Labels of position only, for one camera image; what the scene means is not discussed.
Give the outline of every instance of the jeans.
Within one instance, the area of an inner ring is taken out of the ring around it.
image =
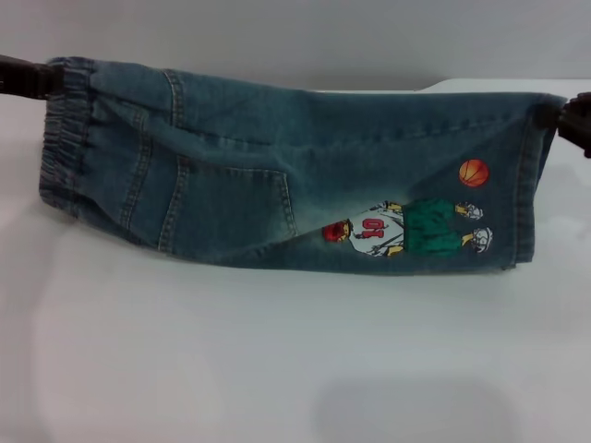
[[[346,94],[59,58],[43,201],[215,265],[357,273],[507,269],[565,99]]]

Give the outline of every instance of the elastic waistband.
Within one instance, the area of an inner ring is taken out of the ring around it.
[[[93,62],[56,58],[64,68],[64,87],[47,101],[39,193],[42,200],[77,217],[77,179],[90,123],[90,74]]]

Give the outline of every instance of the blue denim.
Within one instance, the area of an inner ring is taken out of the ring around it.
[[[565,99],[286,90],[83,58],[51,62],[42,199],[215,265],[363,273],[507,269]]]

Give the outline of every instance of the white sneaker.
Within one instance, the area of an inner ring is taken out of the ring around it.
[[[492,243],[492,231],[489,228],[478,228],[473,232],[472,247],[478,254],[487,251]]]
[[[466,214],[462,214],[467,219],[480,220],[484,215],[484,211],[481,208],[477,208],[472,203],[464,203],[462,206],[467,210]]]

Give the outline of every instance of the orange basketball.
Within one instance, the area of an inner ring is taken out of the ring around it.
[[[487,182],[488,175],[488,166],[481,160],[468,160],[460,166],[460,181],[466,186],[482,186]]]

